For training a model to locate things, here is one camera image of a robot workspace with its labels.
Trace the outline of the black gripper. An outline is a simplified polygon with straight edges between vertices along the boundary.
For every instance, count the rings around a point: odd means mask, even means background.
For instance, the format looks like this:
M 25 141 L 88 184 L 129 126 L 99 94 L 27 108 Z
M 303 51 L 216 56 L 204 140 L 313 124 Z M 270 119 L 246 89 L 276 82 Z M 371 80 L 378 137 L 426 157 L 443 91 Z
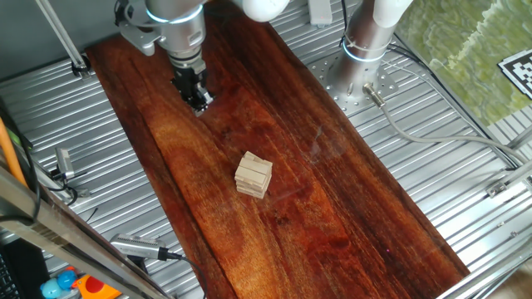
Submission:
M 172 83 L 180 92 L 182 100 L 187 102 L 195 116 L 202 115 L 214 101 L 206 88 L 206 64 L 202 58 L 191 60 L 171 59 L 174 78 Z

